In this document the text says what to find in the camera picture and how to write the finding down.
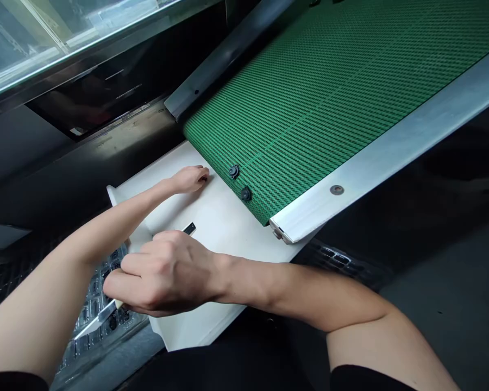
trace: white plastic panel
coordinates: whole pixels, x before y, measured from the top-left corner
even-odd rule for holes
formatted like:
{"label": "white plastic panel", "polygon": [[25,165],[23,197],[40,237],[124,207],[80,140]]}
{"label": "white plastic panel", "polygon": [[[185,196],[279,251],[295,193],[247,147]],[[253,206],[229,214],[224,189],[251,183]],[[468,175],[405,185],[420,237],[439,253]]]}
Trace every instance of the white plastic panel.
{"label": "white plastic panel", "polygon": [[[208,249],[266,262],[289,262],[306,244],[304,239],[287,245],[263,227],[215,173],[190,142],[185,141],[118,188],[108,187],[113,205],[169,178],[185,166],[210,168],[210,180],[201,192],[179,194],[156,208],[130,237],[129,252],[164,230],[182,230],[191,222],[192,237]],[[165,318],[152,318],[152,329],[160,334],[168,351],[212,343],[239,315],[243,306],[207,303],[193,311]]]}

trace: hand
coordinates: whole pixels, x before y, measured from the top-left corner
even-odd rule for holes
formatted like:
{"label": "hand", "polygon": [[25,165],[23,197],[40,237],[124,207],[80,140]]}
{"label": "hand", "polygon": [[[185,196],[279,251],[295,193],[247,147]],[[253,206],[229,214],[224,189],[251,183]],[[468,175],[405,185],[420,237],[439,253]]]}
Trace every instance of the hand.
{"label": "hand", "polygon": [[203,166],[188,166],[182,168],[170,178],[176,193],[192,193],[206,183],[209,170]]}
{"label": "hand", "polygon": [[184,232],[161,232],[123,258],[103,291],[154,317],[189,311],[222,292],[216,256]]}

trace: conveyor belt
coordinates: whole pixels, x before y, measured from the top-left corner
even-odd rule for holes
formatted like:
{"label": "conveyor belt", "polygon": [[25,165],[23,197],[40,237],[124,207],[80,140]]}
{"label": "conveyor belt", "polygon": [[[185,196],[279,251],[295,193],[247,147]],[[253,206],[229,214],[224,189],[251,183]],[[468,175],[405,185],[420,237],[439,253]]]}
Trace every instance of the conveyor belt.
{"label": "conveyor belt", "polygon": [[250,188],[246,206],[266,224],[488,53],[489,0],[323,1],[185,135],[237,195]]}

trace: metal grate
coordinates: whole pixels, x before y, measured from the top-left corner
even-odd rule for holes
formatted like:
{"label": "metal grate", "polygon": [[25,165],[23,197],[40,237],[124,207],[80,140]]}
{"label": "metal grate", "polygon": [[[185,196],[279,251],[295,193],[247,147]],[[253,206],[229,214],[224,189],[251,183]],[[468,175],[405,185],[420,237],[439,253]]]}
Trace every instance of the metal grate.
{"label": "metal grate", "polygon": [[312,239],[292,263],[338,272],[378,292],[393,278],[393,271],[373,261],[358,260],[344,251]]}
{"label": "metal grate", "polygon": [[[185,135],[262,223],[489,53],[489,0],[308,9]],[[228,169],[239,165],[233,180]]]}

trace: glass panel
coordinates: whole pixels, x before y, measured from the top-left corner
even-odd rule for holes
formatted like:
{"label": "glass panel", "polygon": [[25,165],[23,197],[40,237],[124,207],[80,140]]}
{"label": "glass panel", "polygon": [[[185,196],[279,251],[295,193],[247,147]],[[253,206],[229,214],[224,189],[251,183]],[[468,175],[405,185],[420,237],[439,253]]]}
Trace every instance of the glass panel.
{"label": "glass panel", "polygon": [[0,89],[180,0],[0,0]]}
{"label": "glass panel", "polygon": [[20,2],[0,2],[0,87],[62,55]]}

